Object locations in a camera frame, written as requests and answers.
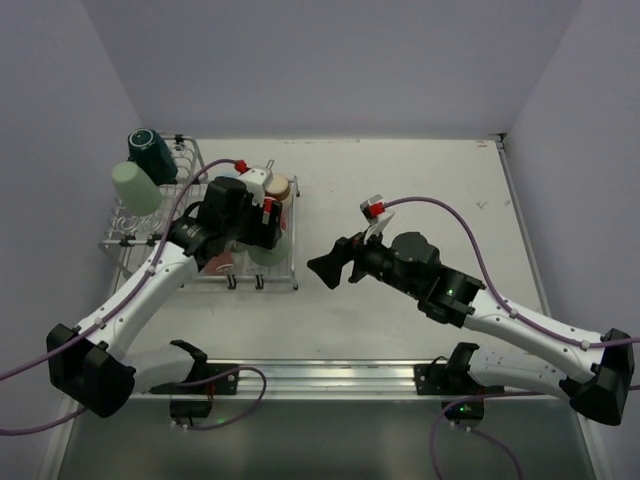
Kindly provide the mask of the pale green mug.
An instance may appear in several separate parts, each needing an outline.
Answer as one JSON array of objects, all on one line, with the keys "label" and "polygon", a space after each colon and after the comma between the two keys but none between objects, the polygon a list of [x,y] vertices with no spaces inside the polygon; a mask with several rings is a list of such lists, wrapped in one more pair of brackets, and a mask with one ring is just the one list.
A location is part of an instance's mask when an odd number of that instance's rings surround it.
[{"label": "pale green mug", "polygon": [[266,249],[259,246],[249,246],[247,252],[252,262],[262,266],[271,267],[284,261],[289,255],[291,248],[290,240],[287,236],[282,236],[273,249]]}]

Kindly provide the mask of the red mug black handle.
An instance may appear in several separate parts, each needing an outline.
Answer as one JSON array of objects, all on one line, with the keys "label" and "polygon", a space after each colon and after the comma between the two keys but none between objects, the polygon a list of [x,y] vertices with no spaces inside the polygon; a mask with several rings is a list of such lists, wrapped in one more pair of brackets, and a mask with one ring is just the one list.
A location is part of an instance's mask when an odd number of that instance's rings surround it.
[{"label": "red mug black handle", "polygon": [[282,235],[287,233],[288,215],[291,208],[291,199],[287,197],[285,200],[278,200],[274,197],[266,197],[263,204],[263,220],[269,222],[274,215],[276,207],[280,207],[279,227]]}]

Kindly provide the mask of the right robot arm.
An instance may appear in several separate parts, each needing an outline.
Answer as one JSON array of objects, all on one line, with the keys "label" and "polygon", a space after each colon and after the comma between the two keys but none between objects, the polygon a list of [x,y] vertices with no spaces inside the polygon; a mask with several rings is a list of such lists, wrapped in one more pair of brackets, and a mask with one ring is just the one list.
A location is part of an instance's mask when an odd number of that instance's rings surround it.
[{"label": "right robot arm", "polygon": [[444,265],[439,250],[418,232],[381,236],[358,233],[308,261],[330,289],[351,265],[351,283],[370,276],[416,300],[427,318],[480,332],[518,348],[504,354],[459,344],[446,371],[450,388],[513,387],[568,401],[598,423],[621,423],[635,368],[628,334],[598,333],[561,323],[493,295],[481,280]]}]

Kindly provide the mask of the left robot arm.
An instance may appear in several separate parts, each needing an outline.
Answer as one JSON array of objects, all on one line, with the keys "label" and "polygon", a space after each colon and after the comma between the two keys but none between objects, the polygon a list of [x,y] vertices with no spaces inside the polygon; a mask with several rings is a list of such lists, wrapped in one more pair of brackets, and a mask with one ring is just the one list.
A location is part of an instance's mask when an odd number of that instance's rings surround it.
[{"label": "left robot arm", "polygon": [[46,338],[51,384],[101,418],[134,393],[203,381],[206,354],[183,340],[148,353],[129,348],[147,322],[179,288],[233,243],[272,250],[282,238],[282,204],[272,176],[251,169],[218,176],[204,198],[174,215],[149,258],[92,314]]}]

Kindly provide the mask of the pink cup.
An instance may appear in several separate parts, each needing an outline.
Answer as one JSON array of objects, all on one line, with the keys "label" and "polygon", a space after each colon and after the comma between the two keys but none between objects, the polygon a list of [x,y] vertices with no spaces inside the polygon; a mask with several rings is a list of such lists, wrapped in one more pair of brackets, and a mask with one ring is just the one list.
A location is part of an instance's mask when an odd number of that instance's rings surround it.
[{"label": "pink cup", "polygon": [[202,269],[202,274],[206,276],[225,276],[233,267],[233,253],[230,250],[225,250],[207,262]]}]

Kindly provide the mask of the light green tumbler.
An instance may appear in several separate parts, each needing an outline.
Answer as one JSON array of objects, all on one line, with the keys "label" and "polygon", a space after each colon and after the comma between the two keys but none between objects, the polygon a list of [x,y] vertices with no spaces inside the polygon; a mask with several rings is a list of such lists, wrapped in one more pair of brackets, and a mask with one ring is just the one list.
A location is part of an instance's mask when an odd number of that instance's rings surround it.
[{"label": "light green tumbler", "polygon": [[111,179],[122,204],[132,215],[146,217],[161,206],[160,190],[136,163],[118,163],[111,171]]}]

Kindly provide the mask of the dark green mug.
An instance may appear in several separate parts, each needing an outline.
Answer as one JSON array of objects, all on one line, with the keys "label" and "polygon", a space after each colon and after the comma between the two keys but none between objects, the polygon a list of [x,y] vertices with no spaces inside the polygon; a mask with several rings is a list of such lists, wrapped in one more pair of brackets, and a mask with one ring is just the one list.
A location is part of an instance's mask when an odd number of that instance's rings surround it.
[{"label": "dark green mug", "polygon": [[138,165],[156,186],[174,184],[178,169],[164,139],[158,132],[140,128],[127,139],[128,160]]}]

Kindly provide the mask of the right black controller box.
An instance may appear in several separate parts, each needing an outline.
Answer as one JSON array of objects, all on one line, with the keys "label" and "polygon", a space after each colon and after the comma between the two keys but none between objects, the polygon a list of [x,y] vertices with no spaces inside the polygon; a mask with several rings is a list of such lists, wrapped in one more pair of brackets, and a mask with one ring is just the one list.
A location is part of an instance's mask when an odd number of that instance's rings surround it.
[{"label": "right black controller box", "polygon": [[476,428],[484,419],[485,405],[483,401],[471,401],[459,405],[453,405],[452,402],[442,402],[441,406],[446,409],[445,418],[451,425]]}]

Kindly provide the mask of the black controller box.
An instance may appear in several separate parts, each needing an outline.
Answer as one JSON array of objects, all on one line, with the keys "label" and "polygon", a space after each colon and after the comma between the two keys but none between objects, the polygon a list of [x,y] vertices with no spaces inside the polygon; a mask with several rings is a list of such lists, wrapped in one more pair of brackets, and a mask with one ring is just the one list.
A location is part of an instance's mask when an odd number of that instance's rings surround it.
[{"label": "black controller box", "polygon": [[484,419],[485,405],[483,401],[471,401],[459,405],[453,405],[452,402],[442,402],[441,406],[446,409],[445,418],[451,425],[476,428]]},{"label": "black controller box", "polygon": [[196,419],[206,419],[211,411],[211,400],[171,400],[169,402],[169,416],[176,422],[192,423]]}]

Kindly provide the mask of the left black controller box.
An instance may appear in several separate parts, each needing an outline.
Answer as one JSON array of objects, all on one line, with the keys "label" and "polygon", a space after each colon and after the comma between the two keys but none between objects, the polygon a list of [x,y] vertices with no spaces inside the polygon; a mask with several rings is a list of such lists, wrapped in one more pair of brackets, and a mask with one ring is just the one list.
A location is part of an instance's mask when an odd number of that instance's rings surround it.
[{"label": "left black controller box", "polygon": [[171,400],[169,402],[169,416],[176,422],[192,423],[196,419],[206,419],[211,411],[211,400]]}]

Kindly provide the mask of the aluminium mounting rail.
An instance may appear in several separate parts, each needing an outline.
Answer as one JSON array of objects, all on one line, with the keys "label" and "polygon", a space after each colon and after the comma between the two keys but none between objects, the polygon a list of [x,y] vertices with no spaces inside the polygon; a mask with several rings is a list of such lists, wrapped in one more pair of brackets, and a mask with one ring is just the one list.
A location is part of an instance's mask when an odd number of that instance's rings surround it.
[{"label": "aluminium mounting rail", "polygon": [[[416,394],[413,366],[444,363],[424,361],[262,361],[237,362],[236,396],[258,393],[266,387],[268,399],[414,399],[453,397]],[[503,386],[505,392],[532,391],[563,401],[568,395],[560,388],[565,379],[557,368],[531,355],[482,353],[476,370],[467,374],[481,386]],[[137,394],[152,394],[160,386],[138,387]]]}]

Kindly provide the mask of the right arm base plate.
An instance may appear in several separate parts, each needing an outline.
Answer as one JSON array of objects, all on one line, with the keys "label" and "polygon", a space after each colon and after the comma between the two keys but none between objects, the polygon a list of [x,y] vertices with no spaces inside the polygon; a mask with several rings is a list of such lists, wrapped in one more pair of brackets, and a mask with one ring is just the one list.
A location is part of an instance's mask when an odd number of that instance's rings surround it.
[{"label": "right arm base plate", "polygon": [[413,380],[419,396],[473,396],[505,392],[503,386],[481,386],[467,374],[461,377],[452,375],[447,372],[444,363],[414,365]]}]

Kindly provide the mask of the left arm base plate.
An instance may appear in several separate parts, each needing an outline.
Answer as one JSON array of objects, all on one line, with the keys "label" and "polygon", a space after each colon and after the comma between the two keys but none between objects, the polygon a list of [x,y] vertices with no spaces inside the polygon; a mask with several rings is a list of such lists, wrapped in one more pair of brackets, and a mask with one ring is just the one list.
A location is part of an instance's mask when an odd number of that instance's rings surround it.
[{"label": "left arm base plate", "polygon": [[152,388],[150,392],[170,395],[235,395],[237,393],[238,372],[234,371],[234,368],[238,367],[239,365],[234,363],[202,363],[194,367],[185,380],[186,383],[205,380],[217,375],[220,375],[220,378],[214,382],[193,386],[184,386],[185,382],[164,384]]}]

